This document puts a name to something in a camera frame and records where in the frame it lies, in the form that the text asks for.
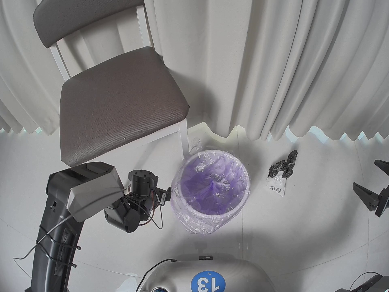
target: chair seat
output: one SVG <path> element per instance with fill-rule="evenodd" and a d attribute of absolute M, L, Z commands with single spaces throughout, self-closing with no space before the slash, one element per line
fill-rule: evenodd
<path fill-rule="evenodd" d="M 67 80 L 60 103 L 61 160 L 69 166 L 184 120 L 189 106 L 152 47 Z"/>

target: crumpled black plastic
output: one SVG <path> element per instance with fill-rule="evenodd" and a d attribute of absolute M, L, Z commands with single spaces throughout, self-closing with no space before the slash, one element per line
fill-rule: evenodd
<path fill-rule="evenodd" d="M 269 177 L 274 178 L 279 171 L 284 171 L 284 173 L 282 174 L 282 178 L 289 178 L 293 174 L 293 167 L 296 163 L 297 154 L 297 150 L 293 150 L 289 154 L 287 161 L 281 160 L 273 164 L 269 168 Z"/>

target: chair leg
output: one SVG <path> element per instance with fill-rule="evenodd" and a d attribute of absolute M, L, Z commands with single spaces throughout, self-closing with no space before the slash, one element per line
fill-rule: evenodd
<path fill-rule="evenodd" d="M 178 123 L 178 135 L 182 147 L 181 158 L 184 159 L 189 154 L 188 127 L 186 118 Z"/>

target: purple trash bag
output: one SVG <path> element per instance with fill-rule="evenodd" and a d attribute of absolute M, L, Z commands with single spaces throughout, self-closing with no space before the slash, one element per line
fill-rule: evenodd
<path fill-rule="evenodd" d="M 210 234 L 240 212 L 249 189 L 247 170 L 238 158 L 206 150 L 183 161 L 172 182 L 170 203 L 188 231 Z"/>

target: white chair frame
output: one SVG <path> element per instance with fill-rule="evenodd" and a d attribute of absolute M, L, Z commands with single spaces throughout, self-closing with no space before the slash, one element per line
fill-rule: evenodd
<path fill-rule="evenodd" d="M 139 31 L 140 31 L 140 36 L 142 38 L 143 46 L 144 47 L 151 46 L 149 30 L 147 28 L 147 22 L 146 22 L 146 14 L 145 14 L 145 9 L 144 9 L 143 5 L 140 5 L 139 7 L 137 7 L 137 17 L 138 17 Z M 54 43 L 50 47 L 50 50 L 51 50 L 51 53 L 55 59 L 55 62 L 57 63 L 57 66 L 61 72 L 63 79 L 65 81 L 70 79 L 71 76 L 70 76 L 69 71 L 65 65 L 65 62 L 63 60 L 63 57 L 61 55 L 61 52 L 58 48 L 57 43 Z M 157 139 L 160 139 L 164 136 L 167 136 L 169 134 L 173 134 L 176 132 L 178 133 L 180 145 L 182 148 L 181 158 L 184 159 L 189 154 L 188 129 L 187 129 L 187 124 L 186 124 L 186 118 L 179 123 L 175 123 L 175 124 L 170 125 L 166 128 L 158 130 L 157 132 L 154 132 L 152 134 L 144 136 L 140 139 L 136 139 L 128 144 L 125 144 L 125 145 L 120 146 L 114 150 L 111 150 L 110 153 L 112 153 L 114 151 L 119 152 L 122 150 L 128 151 L 128 150 L 134 149 L 136 147 L 142 146 L 144 144 L 151 143 Z"/>

